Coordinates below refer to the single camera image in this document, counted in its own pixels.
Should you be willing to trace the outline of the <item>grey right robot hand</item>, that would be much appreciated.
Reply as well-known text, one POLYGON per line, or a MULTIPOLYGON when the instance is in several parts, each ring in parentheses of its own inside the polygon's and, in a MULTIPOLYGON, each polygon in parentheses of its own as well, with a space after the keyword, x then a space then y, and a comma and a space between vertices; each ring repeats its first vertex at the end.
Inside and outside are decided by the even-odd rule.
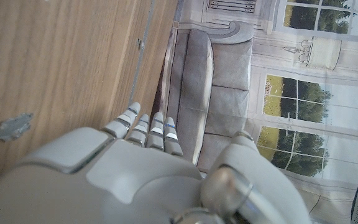
POLYGON ((0 223, 309 223, 290 180, 238 131, 203 175, 173 120, 131 104, 78 128, 0 178, 0 223))

